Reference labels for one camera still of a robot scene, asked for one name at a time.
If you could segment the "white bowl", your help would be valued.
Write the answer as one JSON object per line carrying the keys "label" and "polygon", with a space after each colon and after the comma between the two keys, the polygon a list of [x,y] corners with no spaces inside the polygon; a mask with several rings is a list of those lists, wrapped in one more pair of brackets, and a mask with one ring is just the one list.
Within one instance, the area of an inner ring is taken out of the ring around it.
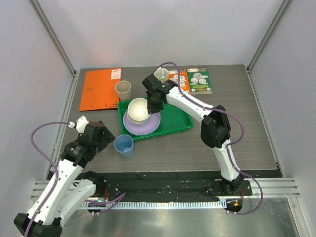
{"label": "white bowl", "polygon": [[147,108],[147,99],[135,98],[128,105],[128,114],[135,121],[147,120],[151,113]]}
{"label": "white bowl", "polygon": [[147,109],[138,108],[136,110],[127,110],[127,117],[131,123],[141,124],[149,119],[151,113]]}

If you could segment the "purple plate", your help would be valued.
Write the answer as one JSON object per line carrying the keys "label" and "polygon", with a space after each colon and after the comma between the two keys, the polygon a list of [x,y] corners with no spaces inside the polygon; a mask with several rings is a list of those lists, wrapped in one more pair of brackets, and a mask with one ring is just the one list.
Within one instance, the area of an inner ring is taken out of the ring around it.
{"label": "purple plate", "polygon": [[128,112],[123,116],[124,128],[133,135],[141,136],[154,133],[160,125],[160,113],[151,115],[144,123],[135,124],[128,119]]}

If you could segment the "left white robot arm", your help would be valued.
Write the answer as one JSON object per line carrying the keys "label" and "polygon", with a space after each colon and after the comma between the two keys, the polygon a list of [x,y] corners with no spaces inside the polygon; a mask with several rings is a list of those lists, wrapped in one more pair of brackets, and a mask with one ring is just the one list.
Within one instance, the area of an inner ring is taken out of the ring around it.
{"label": "left white robot arm", "polygon": [[87,121],[84,116],[67,125],[79,133],[77,139],[64,147],[58,164],[43,155],[55,173],[28,212],[19,213],[14,219],[14,225],[25,237],[59,237],[81,204],[91,196],[100,197],[105,191],[104,177],[93,171],[86,172],[71,192],[69,188],[115,136],[101,121]]}

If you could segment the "blue plate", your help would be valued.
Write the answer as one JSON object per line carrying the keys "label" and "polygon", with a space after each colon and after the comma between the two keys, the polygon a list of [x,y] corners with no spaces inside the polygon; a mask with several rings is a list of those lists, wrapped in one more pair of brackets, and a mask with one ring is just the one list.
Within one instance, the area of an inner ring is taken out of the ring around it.
{"label": "blue plate", "polygon": [[133,124],[133,123],[126,123],[124,127],[128,132],[136,136],[148,135],[154,133],[160,123],[143,123],[143,124]]}

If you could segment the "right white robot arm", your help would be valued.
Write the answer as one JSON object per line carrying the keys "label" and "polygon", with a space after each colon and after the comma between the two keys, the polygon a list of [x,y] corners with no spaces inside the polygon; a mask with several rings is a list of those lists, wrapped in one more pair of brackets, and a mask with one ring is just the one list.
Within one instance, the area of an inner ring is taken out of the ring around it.
{"label": "right white robot arm", "polygon": [[146,77],[142,85],[146,88],[147,108],[150,113],[158,113],[163,110],[164,104],[170,104],[186,112],[200,124],[200,138],[215,153],[225,193],[236,194],[241,189],[244,176],[240,174],[232,152],[231,126],[225,108],[205,104],[179,88],[177,83],[171,80],[162,82],[153,74]]}

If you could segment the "blue cup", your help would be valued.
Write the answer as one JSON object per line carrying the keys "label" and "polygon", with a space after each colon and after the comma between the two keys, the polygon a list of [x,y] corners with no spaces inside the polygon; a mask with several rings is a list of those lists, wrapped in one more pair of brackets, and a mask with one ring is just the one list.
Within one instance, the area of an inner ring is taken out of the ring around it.
{"label": "blue cup", "polygon": [[114,141],[114,147],[124,158],[133,158],[134,141],[129,135],[123,134],[118,136]]}

